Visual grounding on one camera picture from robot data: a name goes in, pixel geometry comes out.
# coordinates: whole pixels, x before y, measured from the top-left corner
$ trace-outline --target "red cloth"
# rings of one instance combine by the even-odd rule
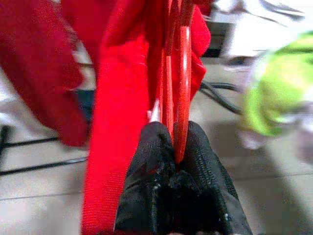
[[[43,125],[67,145],[85,143],[87,123],[71,92],[83,77],[50,1],[1,1],[0,64]]]
[[[85,179],[84,235],[111,234],[113,231],[126,171],[136,150],[140,130],[148,122],[147,110],[155,101],[160,77],[165,1],[113,2],[63,0],[62,3],[66,18],[93,55],[93,62],[98,63],[99,71]],[[191,38],[193,97],[205,73],[199,56],[210,43],[210,33],[198,8],[193,16]],[[179,78],[176,41],[172,61],[176,106]]]

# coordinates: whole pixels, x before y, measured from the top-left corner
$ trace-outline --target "red fabric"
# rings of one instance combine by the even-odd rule
[[[148,122],[147,110],[155,101],[160,77],[165,1],[113,2],[63,0],[62,3],[66,18],[71,20],[90,55],[94,55],[91,56],[93,62],[98,62],[92,139],[85,179],[84,235],[113,232],[126,171],[136,150],[140,130]],[[210,43],[210,33],[198,8],[191,31],[193,96],[205,73],[199,56]],[[177,41],[174,42],[172,62],[176,106],[179,78]]]
[[[50,1],[1,1],[0,64],[43,125],[65,144],[85,143],[87,123],[71,92],[83,78]]]

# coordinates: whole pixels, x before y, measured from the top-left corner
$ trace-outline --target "black glove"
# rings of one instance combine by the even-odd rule
[[[143,128],[115,229],[156,235],[252,234],[229,175],[204,131],[193,122],[189,122],[185,156],[179,166],[174,164],[166,127],[154,122]]]

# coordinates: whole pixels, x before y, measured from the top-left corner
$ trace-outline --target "tiled floor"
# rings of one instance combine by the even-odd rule
[[[204,62],[206,80],[238,83],[233,73]],[[235,93],[223,95],[240,101]],[[238,116],[201,93],[192,103],[190,119],[206,131],[228,169],[254,234],[313,235],[313,165],[296,157],[294,135],[258,151],[243,149],[236,136]],[[58,142],[12,148],[4,154],[1,170],[85,155]],[[0,235],[79,234],[85,165],[0,177]]]

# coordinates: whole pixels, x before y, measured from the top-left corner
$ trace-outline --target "floor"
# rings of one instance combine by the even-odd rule
[[[238,83],[234,73],[212,60],[203,61],[206,80]],[[240,104],[240,95],[223,95]],[[205,130],[229,171],[255,235],[313,235],[313,165],[297,158],[295,135],[258,151],[244,149],[236,135],[239,117],[201,93],[193,100],[190,119]],[[11,141],[17,140],[18,132]],[[58,142],[12,148],[5,153],[1,170],[87,154]],[[0,235],[78,235],[85,166],[0,177]]]

